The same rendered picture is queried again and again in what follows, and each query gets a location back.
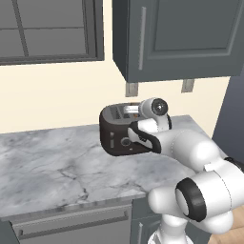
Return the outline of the black toaster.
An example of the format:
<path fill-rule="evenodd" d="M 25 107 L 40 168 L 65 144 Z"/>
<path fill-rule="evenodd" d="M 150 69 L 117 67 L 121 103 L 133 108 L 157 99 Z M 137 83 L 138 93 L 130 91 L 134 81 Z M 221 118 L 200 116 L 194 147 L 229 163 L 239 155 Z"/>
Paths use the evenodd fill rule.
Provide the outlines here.
<path fill-rule="evenodd" d="M 129 105 L 139 106 L 137 119 L 133 118 L 133 113 L 124 113 L 124 107 Z M 101 146 L 113 156 L 160 153 L 160 142 L 153 133 L 170 127 L 168 104 L 160 98 L 109 105 L 99 115 Z M 110 145 L 110 132 L 114 132 L 114 148 Z"/>

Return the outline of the grey wall outlet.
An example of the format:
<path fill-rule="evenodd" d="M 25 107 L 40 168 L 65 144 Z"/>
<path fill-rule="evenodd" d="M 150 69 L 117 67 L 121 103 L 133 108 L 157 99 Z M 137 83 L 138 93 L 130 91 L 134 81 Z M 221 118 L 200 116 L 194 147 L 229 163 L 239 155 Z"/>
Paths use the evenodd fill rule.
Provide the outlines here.
<path fill-rule="evenodd" d="M 192 92 L 193 91 L 194 80 L 184 79 L 182 83 L 181 92 Z"/>
<path fill-rule="evenodd" d="M 127 83 L 125 95 L 127 97 L 136 97 L 138 95 L 138 84 L 137 83 Z"/>

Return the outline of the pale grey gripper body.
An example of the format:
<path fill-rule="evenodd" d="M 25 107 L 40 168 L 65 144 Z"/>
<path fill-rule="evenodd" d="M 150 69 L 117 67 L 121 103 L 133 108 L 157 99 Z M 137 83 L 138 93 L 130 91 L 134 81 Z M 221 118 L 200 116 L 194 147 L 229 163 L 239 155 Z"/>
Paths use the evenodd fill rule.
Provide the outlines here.
<path fill-rule="evenodd" d="M 124 107 L 124 113 L 130 114 L 130 113 L 140 113 L 139 106 L 138 105 L 129 105 Z"/>

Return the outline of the dark grey window frame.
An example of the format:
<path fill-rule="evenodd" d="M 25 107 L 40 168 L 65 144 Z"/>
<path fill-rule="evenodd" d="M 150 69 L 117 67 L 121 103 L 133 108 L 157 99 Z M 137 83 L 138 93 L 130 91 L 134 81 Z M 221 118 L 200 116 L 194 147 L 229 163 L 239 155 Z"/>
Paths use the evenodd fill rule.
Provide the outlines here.
<path fill-rule="evenodd" d="M 103 59 L 103 0 L 0 0 L 0 66 Z"/>

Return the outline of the dark grey tall cabinet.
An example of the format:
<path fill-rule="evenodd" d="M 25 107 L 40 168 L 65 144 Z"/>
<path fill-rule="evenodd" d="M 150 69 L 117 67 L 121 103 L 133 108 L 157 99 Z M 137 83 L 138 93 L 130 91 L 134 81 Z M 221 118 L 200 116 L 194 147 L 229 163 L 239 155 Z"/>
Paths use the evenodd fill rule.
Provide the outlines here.
<path fill-rule="evenodd" d="M 225 154 L 244 163 L 244 76 L 230 79 L 213 141 Z"/>

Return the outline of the dark grey base cupboard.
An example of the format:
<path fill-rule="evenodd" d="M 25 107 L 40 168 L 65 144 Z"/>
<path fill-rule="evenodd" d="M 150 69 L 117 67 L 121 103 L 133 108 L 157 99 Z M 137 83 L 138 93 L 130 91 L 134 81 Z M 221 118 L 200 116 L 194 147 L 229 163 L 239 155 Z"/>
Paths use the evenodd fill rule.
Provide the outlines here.
<path fill-rule="evenodd" d="M 7 223 L 0 221 L 0 244 L 15 244 L 13 233 Z"/>

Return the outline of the dark grey base cupboard door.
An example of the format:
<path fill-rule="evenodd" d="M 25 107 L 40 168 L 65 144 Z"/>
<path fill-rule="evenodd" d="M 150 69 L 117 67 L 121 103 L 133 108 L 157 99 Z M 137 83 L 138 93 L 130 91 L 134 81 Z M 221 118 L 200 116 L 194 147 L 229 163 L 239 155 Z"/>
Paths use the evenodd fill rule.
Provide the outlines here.
<path fill-rule="evenodd" d="M 150 236 L 157 230 L 161 215 L 154 213 L 146 198 L 135 199 L 132 202 L 132 224 L 130 244 L 137 244 L 138 224 L 143 224 L 141 244 L 148 244 Z"/>

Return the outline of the grey dishwasher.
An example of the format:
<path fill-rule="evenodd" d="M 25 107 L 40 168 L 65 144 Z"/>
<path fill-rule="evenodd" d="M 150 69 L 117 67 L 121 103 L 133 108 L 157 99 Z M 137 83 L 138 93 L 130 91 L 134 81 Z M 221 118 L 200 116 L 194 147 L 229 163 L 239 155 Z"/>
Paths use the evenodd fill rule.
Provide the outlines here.
<path fill-rule="evenodd" d="M 83 224 L 102 219 L 114 218 L 127 213 L 128 220 L 99 225 L 60 234 L 50 234 L 34 238 L 18 238 L 18 232 L 41 232 L 45 230 Z M 66 213 L 25 222 L 13 222 L 12 227 L 20 244 L 130 244 L 132 204 L 105 207 L 82 212 Z"/>

